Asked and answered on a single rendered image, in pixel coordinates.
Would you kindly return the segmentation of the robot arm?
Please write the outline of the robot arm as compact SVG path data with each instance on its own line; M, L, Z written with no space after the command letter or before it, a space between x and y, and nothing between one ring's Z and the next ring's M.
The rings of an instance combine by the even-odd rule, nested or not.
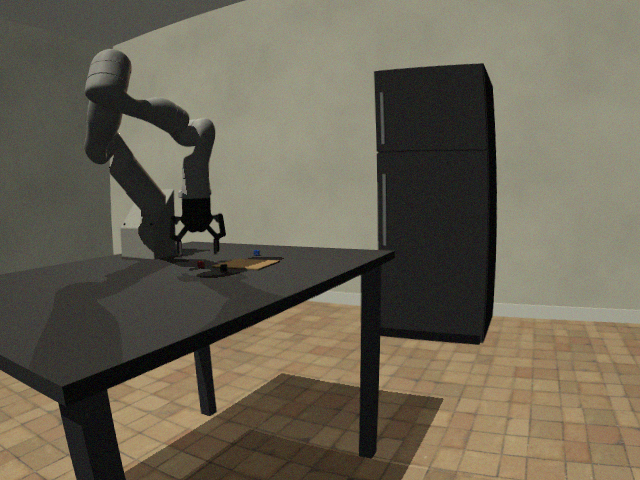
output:
M195 146L193 153L183 159L182 191L178 197L210 198L213 122L208 118L190 120L187 111L166 98L132 98L127 94L131 70L129 58L116 49L103 50L93 58L85 85L89 99L84 143L87 156L96 164L105 164L113 156L112 177L141 211L156 212L166 196L117 132L122 114L144 120L169 133L178 144Z

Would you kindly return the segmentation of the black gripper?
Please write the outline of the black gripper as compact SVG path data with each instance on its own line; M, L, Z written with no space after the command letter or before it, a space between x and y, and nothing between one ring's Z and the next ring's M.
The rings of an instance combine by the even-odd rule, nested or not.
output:
M202 212L201 212L202 211ZM211 227L212 220L219 222L220 233L216 233ZM175 225L181 220L184 227L180 234L174 235ZM177 253L182 256L182 241L181 239L187 233L204 232L206 229L214 237L214 254L219 252L219 239L226 236L225 225L223 215L221 213L217 215L211 214L211 200L210 198L195 198L195 199L182 199L182 216L171 216L170 223L170 235L169 238L176 241Z

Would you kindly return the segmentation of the tan square mat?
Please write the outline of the tan square mat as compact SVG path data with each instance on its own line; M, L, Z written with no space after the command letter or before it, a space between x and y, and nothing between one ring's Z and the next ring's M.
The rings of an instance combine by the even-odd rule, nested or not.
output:
M260 270L279 262L280 260L234 259L221 264L227 264L227 269ZM221 264L212 268L220 268Z

